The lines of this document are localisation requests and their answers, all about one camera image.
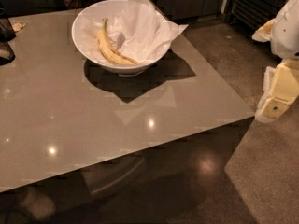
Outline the white perforated gripper body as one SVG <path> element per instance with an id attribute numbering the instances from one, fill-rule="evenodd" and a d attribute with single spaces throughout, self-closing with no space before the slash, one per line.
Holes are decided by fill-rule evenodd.
<path id="1" fill-rule="evenodd" d="M 270 99 L 270 89 L 274 78 L 275 69 L 267 66 L 263 76 L 263 95 L 257 104 L 255 119 L 261 123 L 269 123 L 275 120 L 272 112 L 277 109 L 274 101 Z"/>

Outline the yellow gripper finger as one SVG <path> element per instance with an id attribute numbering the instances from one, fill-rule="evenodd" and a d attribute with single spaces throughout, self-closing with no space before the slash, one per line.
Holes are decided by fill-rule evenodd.
<path id="1" fill-rule="evenodd" d="M 270 89 L 270 99 L 277 109 L 272 112 L 275 119 L 281 117 L 299 96 L 299 61 L 283 60 L 275 69 Z"/>

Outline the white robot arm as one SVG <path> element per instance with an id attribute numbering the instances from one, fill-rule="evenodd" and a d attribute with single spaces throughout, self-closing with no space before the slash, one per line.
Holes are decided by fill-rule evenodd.
<path id="1" fill-rule="evenodd" d="M 279 119 L 299 96 L 299 0 L 288 0 L 252 39 L 269 41 L 271 52 L 282 59 L 275 68 L 267 66 L 263 76 L 255 119 L 268 123 Z"/>

